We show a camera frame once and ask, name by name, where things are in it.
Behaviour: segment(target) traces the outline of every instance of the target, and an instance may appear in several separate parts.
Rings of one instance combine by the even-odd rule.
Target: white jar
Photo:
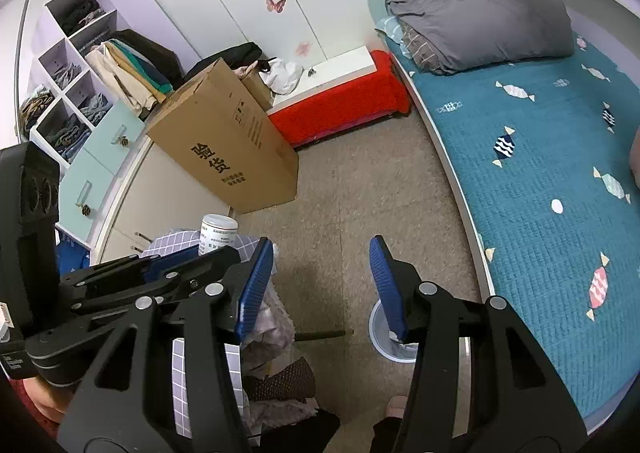
[[[222,214],[206,214],[202,219],[198,254],[204,255],[225,245],[234,246],[238,222]]]

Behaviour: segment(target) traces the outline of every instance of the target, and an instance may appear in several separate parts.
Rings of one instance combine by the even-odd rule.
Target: white oval spot
[[[551,209],[553,209],[554,213],[558,213],[558,214],[561,214],[562,211],[564,211],[564,208],[562,207],[562,202],[557,198],[554,198],[553,200],[551,200]]]

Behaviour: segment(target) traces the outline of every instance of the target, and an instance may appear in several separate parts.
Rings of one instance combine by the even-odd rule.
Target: bed frame
[[[375,23],[377,23],[383,17],[388,16],[385,4],[386,0],[368,1],[369,10]],[[394,67],[396,68],[396,73],[398,74],[398,76],[400,76],[402,82],[404,83],[404,86],[409,91],[414,105],[417,108],[418,113],[420,113],[420,117],[422,118],[424,125],[427,127],[429,136],[433,141],[436,151],[438,152],[438,157],[440,157],[440,161],[442,162],[444,171],[447,174],[447,179],[449,179],[449,185],[451,187],[451,190],[453,191],[453,196],[456,199],[456,204],[458,205],[458,210],[460,211],[460,217],[462,218],[462,223],[465,227],[466,237],[469,241],[469,248],[471,249],[471,255],[474,260],[476,275],[478,276],[480,295],[482,297],[482,301],[485,301],[487,298],[489,298],[489,296],[495,295],[495,289],[494,282],[492,281],[491,273],[489,272],[489,267],[486,263],[486,258],[484,255],[482,236],[476,230],[476,224],[474,223],[473,217],[471,216],[471,211],[469,211],[469,206],[466,203],[466,198],[465,194],[462,191],[462,187],[460,187],[460,181],[458,180],[458,176],[453,169],[453,166],[449,159],[449,155],[447,154],[447,149],[445,148],[442,138],[440,137],[440,132],[438,131],[438,128],[436,128],[436,125],[431,118],[424,100],[422,99],[422,97],[420,97],[420,94],[415,88],[412,78],[409,76],[409,74],[407,74],[406,70],[404,70],[398,59],[396,59],[396,56],[393,53],[391,53],[390,55],[392,57]]]

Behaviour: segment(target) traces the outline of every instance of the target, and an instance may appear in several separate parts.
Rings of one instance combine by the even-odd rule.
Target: gray blanket
[[[413,33],[418,66],[454,73],[503,61],[574,53],[571,20],[562,0],[387,0]]]

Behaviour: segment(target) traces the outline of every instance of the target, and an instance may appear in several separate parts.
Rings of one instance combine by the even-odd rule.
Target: teal quilted bed sheet
[[[629,150],[640,93],[576,36],[576,52],[422,72],[389,41],[444,141],[498,295],[588,417],[640,369],[640,194]]]

